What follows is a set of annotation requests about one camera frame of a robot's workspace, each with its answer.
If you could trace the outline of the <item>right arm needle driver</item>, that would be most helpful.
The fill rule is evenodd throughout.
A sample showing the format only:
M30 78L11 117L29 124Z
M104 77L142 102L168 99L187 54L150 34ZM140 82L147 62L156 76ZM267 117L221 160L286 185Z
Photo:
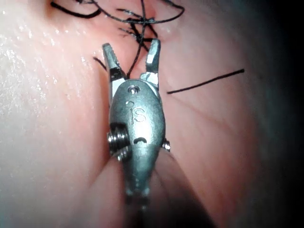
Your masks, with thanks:
M126 203L145 209L152 171L167 145L159 90L142 79L121 78L110 83L109 98L110 154L123 166Z

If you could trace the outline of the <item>right arm needle driver jaw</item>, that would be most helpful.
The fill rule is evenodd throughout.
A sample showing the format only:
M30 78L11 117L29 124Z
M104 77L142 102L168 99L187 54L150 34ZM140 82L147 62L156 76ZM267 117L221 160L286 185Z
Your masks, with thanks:
M126 74L120 67L119 61L109 43L102 45L106 70L109 76L109 96L114 96L118 87L126 81Z
M160 60L161 42L159 39L153 39L148 51L145 65L146 71L141 73L140 79L151 83L159 90L159 60Z

